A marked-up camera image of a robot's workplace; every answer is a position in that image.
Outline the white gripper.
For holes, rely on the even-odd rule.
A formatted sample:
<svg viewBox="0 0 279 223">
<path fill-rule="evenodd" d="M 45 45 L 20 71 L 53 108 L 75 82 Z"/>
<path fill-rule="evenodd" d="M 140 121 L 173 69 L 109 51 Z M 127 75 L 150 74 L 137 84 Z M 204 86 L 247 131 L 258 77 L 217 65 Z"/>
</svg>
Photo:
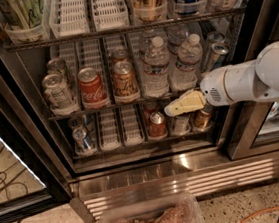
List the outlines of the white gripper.
<svg viewBox="0 0 279 223">
<path fill-rule="evenodd" d="M 228 96 L 225 88 L 225 74 L 228 67 L 220 67 L 205 73 L 200 83 L 200 91 L 191 89 L 183 93 L 179 98 L 166 105 L 165 114 L 170 117 L 191 113 L 204 108 L 206 99 L 213 106 L 228 106 L 233 100 Z"/>
</svg>

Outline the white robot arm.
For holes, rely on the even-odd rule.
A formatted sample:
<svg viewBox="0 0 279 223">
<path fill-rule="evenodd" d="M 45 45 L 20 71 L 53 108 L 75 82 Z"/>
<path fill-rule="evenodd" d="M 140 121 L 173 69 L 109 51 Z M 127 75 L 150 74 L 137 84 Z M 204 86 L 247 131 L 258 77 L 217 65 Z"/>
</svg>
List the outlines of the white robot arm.
<svg viewBox="0 0 279 223">
<path fill-rule="evenodd" d="M 279 101 L 279 41 L 262 49 L 254 60 L 208 72 L 199 91 L 188 90 L 164 110 L 175 117 L 201 110 L 206 103 L 219 107 L 245 101 Z"/>
</svg>

